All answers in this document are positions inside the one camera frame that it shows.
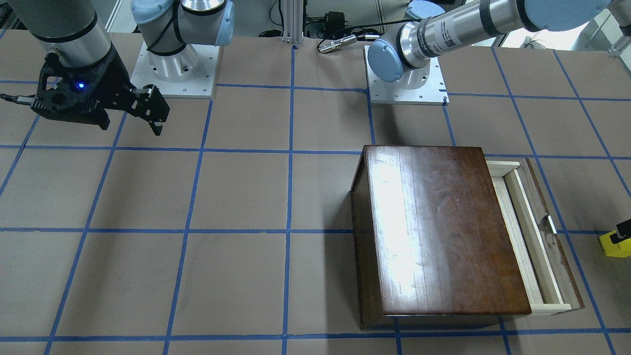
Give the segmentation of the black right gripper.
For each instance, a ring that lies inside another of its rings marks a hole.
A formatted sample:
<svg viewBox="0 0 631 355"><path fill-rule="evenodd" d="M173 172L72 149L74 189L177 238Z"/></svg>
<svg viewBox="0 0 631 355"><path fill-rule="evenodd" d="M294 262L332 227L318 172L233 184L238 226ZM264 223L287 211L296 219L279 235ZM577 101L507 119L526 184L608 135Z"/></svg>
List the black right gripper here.
<svg viewBox="0 0 631 355"><path fill-rule="evenodd" d="M156 136L163 130L162 123L168 119L171 108L156 85L143 88L120 88L107 90L101 97L104 108L123 110L148 122Z"/></svg>

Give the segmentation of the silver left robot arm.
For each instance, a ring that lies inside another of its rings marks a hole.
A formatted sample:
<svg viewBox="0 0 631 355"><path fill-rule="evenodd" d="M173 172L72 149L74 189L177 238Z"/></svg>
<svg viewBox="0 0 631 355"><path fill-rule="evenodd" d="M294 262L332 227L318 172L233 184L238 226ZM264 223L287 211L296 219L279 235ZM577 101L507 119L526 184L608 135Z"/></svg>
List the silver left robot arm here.
<svg viewBox="0 0 631 355"><path fill-rule="evenodd" d="M628 0L474 0L397 23L369 47L387 84L440 79L437 107L380 104L374 143L479 146L527 159L559 230L580 247L630 220L630 74L596 51L478 47L511 30L573 28Z"/></svg>

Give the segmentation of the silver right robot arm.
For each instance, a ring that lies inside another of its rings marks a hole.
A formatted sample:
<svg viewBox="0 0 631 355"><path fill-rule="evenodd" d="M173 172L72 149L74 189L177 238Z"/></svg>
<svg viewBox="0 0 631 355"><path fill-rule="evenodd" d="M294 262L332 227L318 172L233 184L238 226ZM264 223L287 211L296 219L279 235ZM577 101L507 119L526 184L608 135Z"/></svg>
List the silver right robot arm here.
<svg viewBox="0 0 631 355"><path fill-rule="evenodd" d="M2 94L45 119L107 130L106 110L143 119L159 136L169 107L153 83L130 80L89 0L10 0L9 6L46 50L33 95ZM194 45L226 46L234 33L230 0L134 0L133 19L146 43L150 67L162 80L189 78L201 63Z"/></svg>

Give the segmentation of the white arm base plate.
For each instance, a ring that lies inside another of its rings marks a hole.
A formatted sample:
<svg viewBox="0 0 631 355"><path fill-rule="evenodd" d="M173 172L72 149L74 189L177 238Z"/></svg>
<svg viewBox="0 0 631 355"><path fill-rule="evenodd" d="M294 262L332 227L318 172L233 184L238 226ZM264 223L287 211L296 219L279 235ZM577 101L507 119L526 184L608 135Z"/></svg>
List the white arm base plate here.
<svg viewBox="0 0 631 355"><path fill-rule="evenodd" d="M446 105L450 102L439 58L430 59L430 63L421 69L404 72L395 82L385 82L372 71L368 51L366 45L364 61L371 103Z"/></svg>
<svg viewBox="0 0 631 355"><path fill-rule="evenodd" d="M220 46L187 45L172 56L158 56L142 44L131 75L141 88L153 84L165 98L211 99L216 87Z"/></svg>

